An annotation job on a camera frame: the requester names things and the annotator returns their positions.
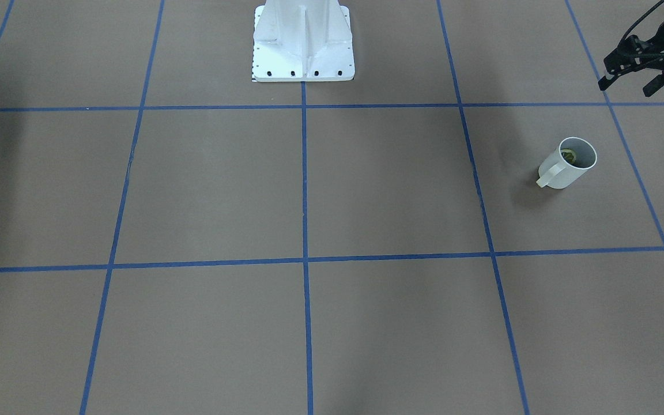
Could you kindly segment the yellow lemon slice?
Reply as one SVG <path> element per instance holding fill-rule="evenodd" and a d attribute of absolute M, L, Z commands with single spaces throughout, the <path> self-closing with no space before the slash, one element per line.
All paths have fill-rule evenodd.
<path fill-rule="evenodd" d="M 568 163 L 569 165 L 575 165 L 575 163 L 577 163 L 578 155 L 572 149 L 561 149 L 560 155 L 562 160 L 564 160 L 564 162 Z"/>

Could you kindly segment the white ceramic mug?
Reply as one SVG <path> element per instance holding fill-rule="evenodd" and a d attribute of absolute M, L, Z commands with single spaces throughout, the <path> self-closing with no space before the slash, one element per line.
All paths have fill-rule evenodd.
<path fill-rule="evenodd" d="M 561 149 L 574 150 L 578 155 L 577 163 L 565 163 L 560 155 Z M 564 138 L 538 166 L 537 186 L 564 189 L 593 168 L 597 160 L 597 152 L 590 142 L 579 137 Z"/>

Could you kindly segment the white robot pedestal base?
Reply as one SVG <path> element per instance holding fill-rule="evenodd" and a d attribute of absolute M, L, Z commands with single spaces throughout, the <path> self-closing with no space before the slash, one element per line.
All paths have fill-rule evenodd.
<path fill-rule="evenodd" d="M 266 1 L 255 8 L 254 82 L 355 78 L 350 10 L 338 1 Z"/>

